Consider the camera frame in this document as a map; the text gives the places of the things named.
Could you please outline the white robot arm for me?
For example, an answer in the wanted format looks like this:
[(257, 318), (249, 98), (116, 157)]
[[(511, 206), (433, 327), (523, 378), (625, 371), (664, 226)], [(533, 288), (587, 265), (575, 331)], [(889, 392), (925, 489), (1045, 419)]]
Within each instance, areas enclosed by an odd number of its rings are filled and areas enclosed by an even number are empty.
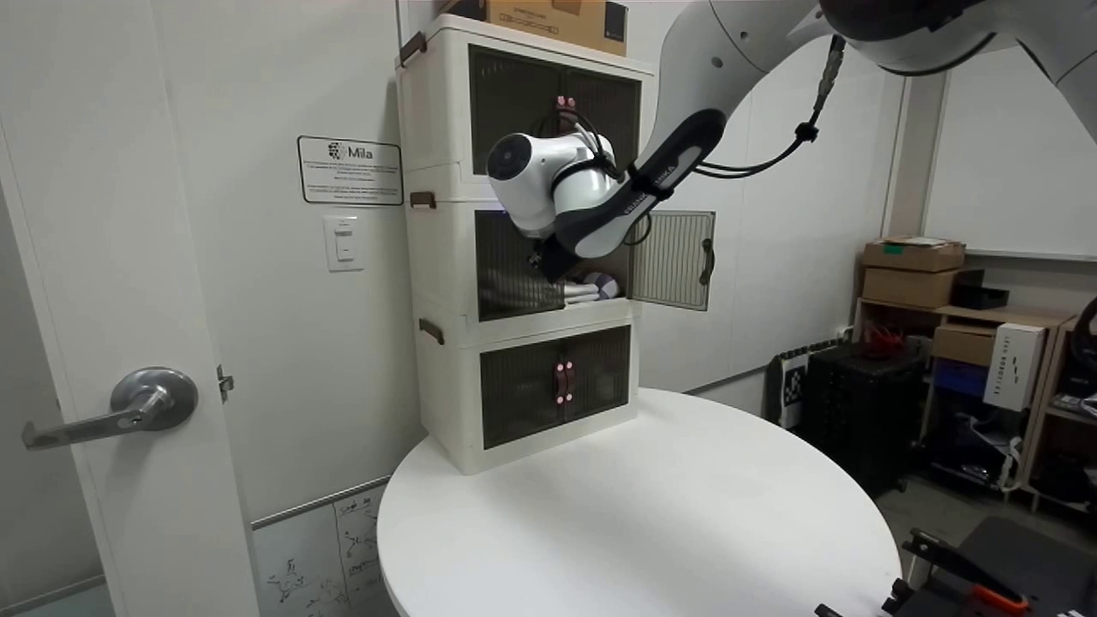
[(659, 109), (639, 157), (609, 139), (505, 135), (487, 176), (545, 277), (614, 255), (643, 215), (724, 139), (742, 98), (791, 51), (831, 35), (893, 75), (935, 75), (1011, 37), (1097, 135), (1097, 0), (688, 0), (661, 42)]

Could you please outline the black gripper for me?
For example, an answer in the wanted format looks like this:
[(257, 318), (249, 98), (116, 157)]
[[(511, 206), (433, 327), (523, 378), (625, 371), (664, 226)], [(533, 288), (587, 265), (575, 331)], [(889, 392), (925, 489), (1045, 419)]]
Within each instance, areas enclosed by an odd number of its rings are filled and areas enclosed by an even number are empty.
[(549, 282), (563, 282), (566, 275), (572, 275), (581, 265), (575, 255), (571, 255), (557, 238), (545, 238), (534, 242), (534, 266), (549, 277)]

